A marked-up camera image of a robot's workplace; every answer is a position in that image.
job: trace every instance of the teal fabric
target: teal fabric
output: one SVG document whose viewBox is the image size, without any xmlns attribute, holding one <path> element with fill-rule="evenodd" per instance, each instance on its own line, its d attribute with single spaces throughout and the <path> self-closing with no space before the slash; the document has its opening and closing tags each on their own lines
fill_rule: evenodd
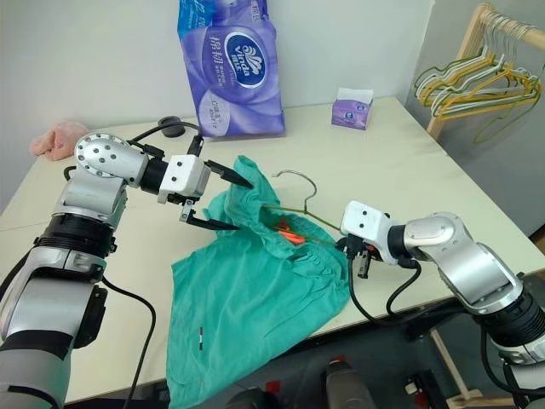
<svg viewBox="0 0 545 409">
<path fill-rule="evenodd" d="M 279 200 L 250 159 L 239 157 L 234 169 L 254 188 L 232 185 L 206 213 L 241 230 L 219 232 L 211 245 L 172 266 L 170 409 L 197 405 L 258 369 L 311 335 L 348 300 L 343 253 L 313 242 L 292 245 L 266 224 L 283 217 L 298 233 L 334 240 L 304 217 L 261 208 Z"/>
</svg>

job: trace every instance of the small tissue box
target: small tissue box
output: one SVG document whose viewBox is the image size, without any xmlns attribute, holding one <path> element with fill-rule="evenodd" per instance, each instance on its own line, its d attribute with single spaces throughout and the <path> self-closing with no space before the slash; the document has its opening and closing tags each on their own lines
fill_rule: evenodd
<svg viewBox="0 0 545 409">
<path fill-rule="evenodd" d="M 372 103 L 372 89 L 339 88 L 337 99 L 333 103 L 331 123 L 365 130 Z"/>
</svg>

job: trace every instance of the pink towel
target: pink towel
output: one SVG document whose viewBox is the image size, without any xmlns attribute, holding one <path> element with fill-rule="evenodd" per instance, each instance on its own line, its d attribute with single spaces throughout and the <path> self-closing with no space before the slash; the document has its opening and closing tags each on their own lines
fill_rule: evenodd
<svg viewBox="0 0 545 409">
<path fill-rule="evenodd" d="M 45 155 L 49 160 L 68 158 L 74 154 L 79 138 L 88 133 L 89 130 L 77 122 L 62 122 L 42 136 L 34 138 L 30 151 L 36 156 Z"/>
</svg>

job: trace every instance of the purple tissue pack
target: purple tissue pack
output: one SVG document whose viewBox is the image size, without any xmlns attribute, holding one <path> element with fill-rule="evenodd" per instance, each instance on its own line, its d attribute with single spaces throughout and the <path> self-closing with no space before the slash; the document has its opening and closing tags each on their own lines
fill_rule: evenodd
<svg viewBox="0 0 545 409">
<path fill-rule="evenodd" d="M 178 35 L 203 135 L 285 131 L 267 0 L 180 0 Z"/>
<path fill-rule="evenodd" d="M 372 89 L 340 88 L 337 99 L 333 103 L 331 123 L 356 130 L 366 130 L 372 104 Z"/>
</svg>

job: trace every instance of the table surface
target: table surface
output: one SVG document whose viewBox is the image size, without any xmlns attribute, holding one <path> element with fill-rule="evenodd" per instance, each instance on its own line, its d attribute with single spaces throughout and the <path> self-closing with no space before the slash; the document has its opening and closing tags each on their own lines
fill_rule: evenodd
<svg viewBox="0 0 545 409">
<path fill-rule="evenodd" d="M 238 155 L 252 158 L 265 175 L 298 170 L 318 185 L 309 210 L 340 224 L 348 201 L 355 199 L 389 212 L 400 222 L 451 211 L 473 237 L 486 243 L 514 271 L 545 266 L 545 256 L 520 232 L 492 200 L 392 97 L 375 101 L 366 131 L 330 124 L 331 105 L 285 110 L 288 132 L 276 138 L 207 141 L 202 158 L 232 166 Z M 103 130 L 129 139 L 153 124 Z M 167 139 L 153 135 L 147 143 L 161 147 L 167 158 L 187 150 L 191 136 Z M 49 162 L 39 158 L 0 217 L 0 276 L 26 253 L 42 233 L 65 185 L 62 170 L 73 158 Z M 302 206 L 312 190 L 297 176 L 271 180 L 283 205 Z M 210 177 L 200 210 L 228 187 Z M 162 205 L 150 194 L 128 189 L 127 210 L 117 231 L 118 251 L 108 261 L 106 276 L 153 304 L 158 314 L 139 383 L 164 379 L 172 293 L 170 265 L 214 239 L 212 232 L 178 222 L 179 208 Z M 395 308 L 410 308 L 450 296 L 437 268 L 424 263 L 422 276 L 404 292 Z M 357 279 L 360 302 L 374 315 L 386 313 L 393 289 L 412 272 L 374 263 L 368 280 Z M 351 302 L 315 334 L 364 321 Z M 147 309 L 110 291 L 106 316 L 97 340 L 72 355 L 67 401 L 82 400 L 130 386 L 150 324 Z"/>
</svg>

